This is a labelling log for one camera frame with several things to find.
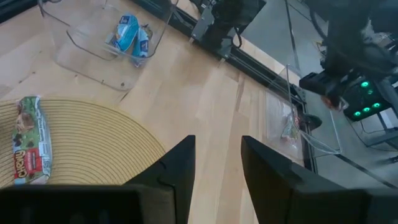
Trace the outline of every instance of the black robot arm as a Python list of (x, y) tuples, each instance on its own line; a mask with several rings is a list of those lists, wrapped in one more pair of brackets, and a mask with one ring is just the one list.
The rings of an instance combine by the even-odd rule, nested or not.
[(388, 1), (393, 0), (330, 1), (327, 36), (310, 9), (314, 28), (327, 47), (326, 57), (321, 61), (324, 71), (304, 77), (300, 87), (326, 96), (334, 107), (338, 107), (347, 86), (359, 76), (382, 80), (393, 75), (397, 66), (395, 56), (373, 43), (364, 33), (372, 16), (383, 14), (381, 11), (386, 9), (391, 11), (390, 7), (380, 7)]

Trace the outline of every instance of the red label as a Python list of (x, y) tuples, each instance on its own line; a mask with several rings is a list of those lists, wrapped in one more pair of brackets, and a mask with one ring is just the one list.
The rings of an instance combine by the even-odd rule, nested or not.
[(42, 172), (42, 160), (38, 148), (18, 150), (14, 153), (15, 178), (24, 178)]

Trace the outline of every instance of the wrapper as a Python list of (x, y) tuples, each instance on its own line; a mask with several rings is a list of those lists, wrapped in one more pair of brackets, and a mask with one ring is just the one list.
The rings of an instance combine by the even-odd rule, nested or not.
[(45, 184), (51, 176), (52, 148), (40, 97), (21, 99), (17, 109), (16, 127), (12, 132), (15, 184)]

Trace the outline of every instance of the snack bar package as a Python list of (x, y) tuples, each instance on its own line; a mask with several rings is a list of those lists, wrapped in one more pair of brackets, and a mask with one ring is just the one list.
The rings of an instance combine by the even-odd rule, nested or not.
[(120, 18), (114, 33), (110, 33), (105, 42), (125, 52), (132, 44), (138, 33), (138, 20), (132, 14), (125, 14)]
[(145, 60), (141, 60), (140, 58), (146, 58), (148, 56), (148, 45), (149, 38), (144, 29), (138, 30), (138, 36), (136, 40), (136, 44), (134, 45), (134, 49), (132, 50), (132, 61), (136, 67), (141, 66)]
[(51, 175), (52, 148), (40, 97), (21, 99), (17, 109), (17, 124), (12, 132), (15, 184), (45, 184)]

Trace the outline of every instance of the green light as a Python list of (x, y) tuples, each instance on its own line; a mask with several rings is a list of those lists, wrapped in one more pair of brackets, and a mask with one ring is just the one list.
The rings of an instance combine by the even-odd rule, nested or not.
[(369, 85), (369, 82), (362, 82), (361, 83), (361, 87), (363, 87), (363, 88), (368, 87), (368, 85)]

